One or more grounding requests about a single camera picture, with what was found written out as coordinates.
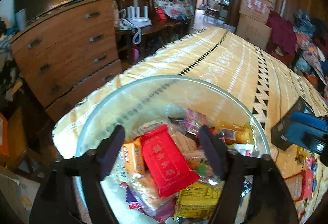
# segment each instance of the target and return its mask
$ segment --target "orange biscuit package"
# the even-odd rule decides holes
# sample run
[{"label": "orange biscuit package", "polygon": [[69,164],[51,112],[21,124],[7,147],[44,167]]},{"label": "orange biscuit package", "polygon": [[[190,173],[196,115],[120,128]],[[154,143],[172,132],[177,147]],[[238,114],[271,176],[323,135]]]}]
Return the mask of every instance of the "orange biscuit package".
[{"label": "orange biscuit package", "polygon": [[140,138],[125,140],[122,146],[124,167],[127,175],[133,173],[144,174],[145,165],[142,158]]},{"label": "orange biscuit package", "polygon": [[225,138],[227,145],[231,144],[254,144],[250,127],[238,126],[227,122],[220,122],[220,132]]}]

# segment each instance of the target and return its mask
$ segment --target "bed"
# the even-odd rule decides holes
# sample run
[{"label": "bed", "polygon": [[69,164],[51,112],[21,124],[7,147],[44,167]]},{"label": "bed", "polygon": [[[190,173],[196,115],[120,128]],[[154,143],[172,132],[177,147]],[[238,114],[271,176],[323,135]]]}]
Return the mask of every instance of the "bed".
[{"label": "bed", "polygon": [[[238,98],[257,118],[267,137],[271,156],[287,178],[302,169],[295,161],[296,146],[286,151],[271,144],[271,127],[301,96],[317,116],[328,115],[328,107],[303,77],[244,39],[218,27],[210,27],[165,45],[78,103],[56,124],[53,140],[64,158],[75,155],[79,133],[86,119],[108,94],[137,79],[155,75],[186,75],[210,82]],[[328,189],[328,169],[318,156],[318,186],[305,203],[303,223]],[[303,201],[296,203],[296,208]]]}]

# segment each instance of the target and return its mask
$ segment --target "dresser drawer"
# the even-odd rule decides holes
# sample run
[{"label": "dresser drawer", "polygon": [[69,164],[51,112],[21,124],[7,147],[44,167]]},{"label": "dresser drawer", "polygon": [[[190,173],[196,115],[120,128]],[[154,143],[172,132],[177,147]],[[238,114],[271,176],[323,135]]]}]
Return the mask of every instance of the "dresser drawer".
[{"label": "dresser drawer", "polygon": [[46,112],[57,122],[62,116],[68,113],[78,102],[88,96],[98,87],[103,86],[106,82],[122,72],[121,61],[117,60],[111,65],[104,67],[87,80],[76,85],[70,92],[57,99]]},{"label": "dresser drawer", "polygon": [[56,98],[69,91],[74,84],[116,59],[118,53],[113,37],[113,43],[107,42],[97,49],[77,53],[74,61],[39,84],[33,89],[33,93],[42,106],[47,107]]},{"label": "dresser drawer", "polygon": [[112,0],[90,2],[39,23],[10,46],[17,64],[24,66],[55,43],[106,20],[113,21]]},{"label": "dresser drawer", "polygon": [[[44,52],[29,60],[26,65],[21,66],[22,63],[17,61],[20,72],[33,90],[46,79],[56,74],[58,70],[65,69],[66,72],[69,72],[72,69],[70,63],[75,61],[81,54],[91,52],[96,56],[100,56],[102,52],[115,48],[114,34],[114,26],[111,21],[97,24],[47,48]],[[78,65],[80,61],[82,61],[80,58],[76,60],[75,65]]]}]

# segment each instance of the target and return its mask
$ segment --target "drawer handle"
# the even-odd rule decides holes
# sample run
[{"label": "drawer handle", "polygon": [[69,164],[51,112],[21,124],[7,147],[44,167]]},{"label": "drawer handle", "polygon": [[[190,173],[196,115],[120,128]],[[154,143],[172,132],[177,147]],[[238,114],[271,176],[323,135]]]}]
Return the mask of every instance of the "drawer handle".
[{"label": "drawer handle", "polygon": [[50,64],[49,63],[46,63],[45,65],[43,65],[43,66],[41,66],[39,68],[39,72],[44,72],[44,70],[48,69],[49,66],[50,66]]},{"label": "drawer handle", "polygon": [[53,95],[53,94],[57,93],[59,91],[59,89],[60,89],[60,86],[58,84],[55,85],[54,87],[52,87],[49,90],[48,95]]},{"label": "drawer handle", "polygon": [[95,63],[97,63],[97,62],[99,62],[99,61],[102,61],[102,60],[104,60],[104,59],[106,59],[107,58],[107,54],[104,54],[101,58],[96,58],[95,59]]},{"label": "drawer handle", "polygon": [[109,74],[107,77],[104,77],[103,82],[107,82],[107,80],[110,78],[112,78],[112,74]]},{"label": "drawer handle", "polygon": [[62,111],[67,111],[72,107],[72,105],[70,103],[65,103],[65,105],[62,107]]},{"label": "drawer handle", "polygon": [[94,42],[94,41],[101,39],[102,37],[103,37],[103,34],[99,34],[96,37],[91,37],[89,40],[90,40],[90,42]]},{"label": "drawer handle", "polygon": [[92,12],[92,13],[86,14],[85,17],[88,19],[90,17],[96,17],[99,15],[100,15],[100,12]]},{"label": "drawer handle", "polygon": [[42,41],[42,38],[36,38],[31,43],[28,43],[27,44],[27,48],[30,49],[30,48],[32,48],[34,46],[37,46],[38,44],[41,43],[41,41]]}]

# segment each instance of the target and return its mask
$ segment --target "yellow snack package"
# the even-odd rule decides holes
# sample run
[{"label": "yellow snack package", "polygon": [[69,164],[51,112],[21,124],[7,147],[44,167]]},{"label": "yellow snack package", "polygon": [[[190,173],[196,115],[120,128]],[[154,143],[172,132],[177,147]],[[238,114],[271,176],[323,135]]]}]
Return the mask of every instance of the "yellow snack package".
[{"label": "yellow snack package", "polygon": [[174,220],[177,217],[205,218],[211,216],[221,191],[207,184],[195,182],[179,192],[175,204]]},{"label": "yellow snack package", "polygon": [[144,174],[145,165],[141,153],[140,138],[134,140],[125,140],[122,146],[124,167],[127,175],[133,173]]},{"label": "yellow snack package", "polygon": [[254,142],[252,130],[247,125],[238,126],[221,121],[219,124],[221,134],[225,138],[227,145],[231,144],[252,144]]}]

